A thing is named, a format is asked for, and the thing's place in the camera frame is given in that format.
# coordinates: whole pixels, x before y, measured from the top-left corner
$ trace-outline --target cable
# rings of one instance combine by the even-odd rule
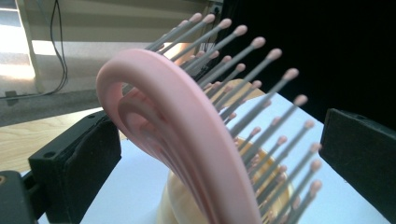
[[[37,0],[36,0],[36,2],[37,2],[38,7],[40,8],[41,13],[44,15],[44,19],[46,20],[46,23],[49,23],[46,15],[44,14],[42,6],[38,3]],[[56,11],[58,11],[62,56],[59,53],[58,49],[56,48],[55,40],[54,40],[54,37],[53,37],[53,20],[54,20]],[[62,79],[61,79],[61,82],[59,83],[58,87],[55,88],[53,91],[49,91],[49,92],[45,92],[45,93],[19,95],[19,96],[15,96],[15,97],[0,97],[0,100],[7,100],[7,101],[8,100],[19,100],[19,99],[26,99],[26,98],[32,98],[32,97],[37,97],[37,96],[51,95],[53,93],[56,93],[56,92],[60,91],[67,84],[67,81],[68,81],[67,72],[68,71],[67,71],[66,60],[64,58],[64,34],[63,34],[63,28],[62,28],[61,9],[59,7],[58,0],[55,0],[55,3],[53,5],[53,9],[52,9],[52,13],[51,13],[51,19],[50,19],[50,23],[49,23],[49,35],[50,35],[50,39],[51,39],[51,42],[52,42],[52,46],[55,49],[56,56],[59,59],[59,61],[61,63],[61,66],[62,66],[62,69],[63,69]]]
[[[216,21],[219,20],[219,13],[220,13],[220,11],[219,11],[219,9],[218,9],[217,7],[215,7],[214,10],[209,11],[209,14],[215,15]],[[212,29],[215,27],[215,25],[216,25],[216,23],[217,23],[216,21],[213,21],[213,22],[212,22],[212,27],[210,28],[210,30],[212,30]],[[202,50],[203,50],[203,51],[207,51],[207,50],[208,50],[209,44],[210,44],[210,38],[211,38],[211,37],[209,37],[209,38],[206,40],[206,42],[203,44],[203,46],[202,46]]]

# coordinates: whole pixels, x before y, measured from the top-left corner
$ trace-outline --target wooden table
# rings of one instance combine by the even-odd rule
[[[235,85],[240,81],[240,79],[233,80],[232,84]],[[251,99],[262,94],[262,91],[255,90],[247,98]],[[237,97],[238,95],[235,95],[235,97],[233,97],[226,105],[234,102]],[[98,107],[47,119],[37,119],[1,127],[0,171],[15,170],[25,172],[30,170],[27,159],[32,154],[66,131],[80,119],[99,110],[102,110],[102,108]],[[120,138],[122,140],[126,137],[121,133]]]

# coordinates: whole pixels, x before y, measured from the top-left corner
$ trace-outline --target white table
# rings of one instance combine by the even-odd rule
[[[228,126],[232,127],[262,97],[251,99],[241,105],[237,109],[238,116]],[[247,137],[252,128],[257,125],[263,128],[267,127],[274,116],[281,116],[290,106],[291,102],[276,94],[272,104],[262,111],[239,135]],[[291,119],[287,120],[273,137],[263,145],[263,148],[270,148],[281,134],[291,139],[308,119],[314,120],[316,125],[282,162],[288,165],[289,170],[305,154],[312,143],[320,141],[323,130],[322,123],[302,109],[298,109],[293,113]],[[156,209],[161,199],[168,169],[128,140],[122,140],[121,147],[122,159],[99,191],[83,218],[82,224],[155,223]],[[389,223],[324,160],[322,160],[322,167],[313,179],[320,179],[323,186],[317,198],[303,214],[300,224]],[[48,221],[43,216],[39,219],[39,223],[44,224]]]

